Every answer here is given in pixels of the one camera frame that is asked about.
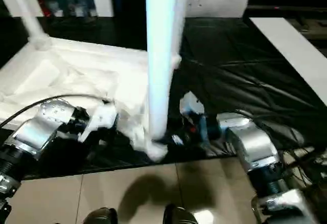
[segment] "black cylinder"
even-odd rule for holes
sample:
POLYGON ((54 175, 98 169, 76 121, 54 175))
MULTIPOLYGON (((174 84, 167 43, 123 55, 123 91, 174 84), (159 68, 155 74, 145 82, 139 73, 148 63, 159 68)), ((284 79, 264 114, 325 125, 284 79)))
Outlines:
POLYGON ((0 147, 0 172, 19 182, 35 163, 36 160, 26 151, 10 145, 0 147))

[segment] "red component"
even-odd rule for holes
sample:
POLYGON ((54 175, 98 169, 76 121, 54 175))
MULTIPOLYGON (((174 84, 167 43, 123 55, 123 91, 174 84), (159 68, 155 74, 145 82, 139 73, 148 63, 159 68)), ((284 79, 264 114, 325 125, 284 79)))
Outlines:
POLYGON ((40 8, 44 14, 45 17, 50 17, 51 16, 51 11, 46 7, 45 1, 44 0, 38 0, 40 8))
POLYGON ((191 133, 195 133, 196 132, 196 128, 195 127, 190 128, 190 132, 191 133))

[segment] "white cylinder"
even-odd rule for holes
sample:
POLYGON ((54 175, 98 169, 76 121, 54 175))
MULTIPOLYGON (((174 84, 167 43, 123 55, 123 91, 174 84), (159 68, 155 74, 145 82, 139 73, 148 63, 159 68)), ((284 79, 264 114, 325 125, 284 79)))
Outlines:
POLYGON ((149 129, 152 139, 160 139, 167 128, 175 1, 146 0, 149 129))
POLYGON ((179 54, 188 0, 176 0, 173 28, 172 54, 179 54))
POLYGON ((26 30, 31 38, 41 38, 44 36, 43 29, 36 17, 32 15, 27 0, 16 0, 21 10, 22 19, 26 30))

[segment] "black mat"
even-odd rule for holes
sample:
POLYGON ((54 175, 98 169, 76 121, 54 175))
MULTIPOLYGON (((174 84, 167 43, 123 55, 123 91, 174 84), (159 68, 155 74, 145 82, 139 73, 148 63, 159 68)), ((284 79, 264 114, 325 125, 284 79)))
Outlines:
MULTIPOLYGON (((2 64, 26 42, 18 19, 2 22, 5 37, 0 43, 2 64)), ((42 19, 47 33, 65 39, 146 49, 143 20, 99 18, 90 23, 64 19, 51 24, 42 19)), ((175 71, 170 91, 170 129, 179 117, 179 100, 192 91, 209 114, 242 109, 266 124, 280 150, 313 145, 325 147, 325 105, 274 46, 246 19, 186 19, 181 48, 183 58, 175 71)), ((2 130, 4 140, 10 131, 2 130)), ((175 163, 207 158, 199 147, 172 147, 161 162, 175 163)), ((133 151, 127 138, 118 134, 93 162, 78 157, 76 143, 58 144, 49 165, 27 178, 63 176, 153 165, 142 152, 133 151), (67 165, 76 162, 76 169, 67 165)), ((231 156, 221 152, 218 156, 231 156)))

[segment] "white strip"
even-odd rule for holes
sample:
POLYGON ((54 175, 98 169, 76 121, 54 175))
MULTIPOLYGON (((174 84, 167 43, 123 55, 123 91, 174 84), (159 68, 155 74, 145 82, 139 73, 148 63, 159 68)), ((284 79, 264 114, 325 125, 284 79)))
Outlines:
POLYGON ((284 18, 251 18, 303 79, 327 104, 327 59, 284 18))

